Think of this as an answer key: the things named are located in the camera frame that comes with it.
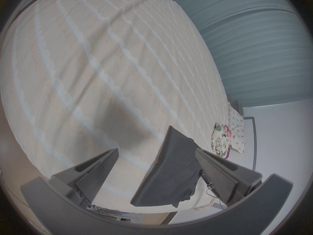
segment white wall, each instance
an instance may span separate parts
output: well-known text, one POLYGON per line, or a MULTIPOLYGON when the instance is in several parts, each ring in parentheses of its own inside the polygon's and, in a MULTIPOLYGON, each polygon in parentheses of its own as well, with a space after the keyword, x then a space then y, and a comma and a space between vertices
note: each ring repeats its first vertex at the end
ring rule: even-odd
POLYGON ((287 201, 263 232, 267 235, 295 205, 313 173, 313 99, 244 108, 244 116, 255 118, 255 170, 263 180, 276 173, 293 182, 287 201))

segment black folded clothing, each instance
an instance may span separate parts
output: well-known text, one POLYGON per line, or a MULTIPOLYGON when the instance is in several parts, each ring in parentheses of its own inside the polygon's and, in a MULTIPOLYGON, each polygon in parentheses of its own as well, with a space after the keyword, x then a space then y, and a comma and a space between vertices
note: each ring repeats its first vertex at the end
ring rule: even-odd
POLYGON ((195 157, 200 148, 193 139, 168 128, 157 164, 131 200, 133 206, 178 207, 195 193, 201 167, 195 157))

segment curtain fold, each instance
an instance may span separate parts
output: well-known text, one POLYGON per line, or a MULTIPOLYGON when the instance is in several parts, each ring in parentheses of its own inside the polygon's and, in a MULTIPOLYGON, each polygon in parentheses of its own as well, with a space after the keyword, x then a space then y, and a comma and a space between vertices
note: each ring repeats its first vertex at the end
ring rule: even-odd
POLYGON ((313 96, 313 41, 287 0, 174 0, 243 107, 313 96))

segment beige fabric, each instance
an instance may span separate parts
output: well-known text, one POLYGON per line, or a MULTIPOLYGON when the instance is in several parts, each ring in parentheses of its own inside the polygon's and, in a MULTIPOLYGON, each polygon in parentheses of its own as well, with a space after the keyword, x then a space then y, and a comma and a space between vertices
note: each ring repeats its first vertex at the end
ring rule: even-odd
POLYGON ((130 204, 169 125, 209 150, 214 124, 228 122, 212 56, 175 2, 39 0, 10 27, 0 65, 8 123, 44 176, 118 148, 93 204, 158 213, 210 203, 200 179, 178 208, 130 204))

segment black object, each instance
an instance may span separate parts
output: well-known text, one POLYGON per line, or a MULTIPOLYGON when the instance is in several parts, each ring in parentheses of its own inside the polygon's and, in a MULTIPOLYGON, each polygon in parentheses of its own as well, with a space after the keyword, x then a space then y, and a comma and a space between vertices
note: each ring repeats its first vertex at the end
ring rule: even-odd
POLYGON ((195 193, 201 167, 193 139, 169 126, 157 164, 131 200, 134 206, 178 207, 195 193))
POLYGON ((261 185, 262 175, 220 158, 208 151, 196 149, 202 178, 209 189, 230 206, 261 185))
POLYGON ((118 149, 106 151, 51 177, 49 184, 74 204, 86 208, 103 185, 119 157, 118 149))
POLYGON ((271 175, 251 194, 212 216, 175 225, 138 225, 120 222, 78 206, 49 182, 36 178, 22 186, 33 213, 54 235, 220 235, 260 234, 284 205, 292 184, 271 175))

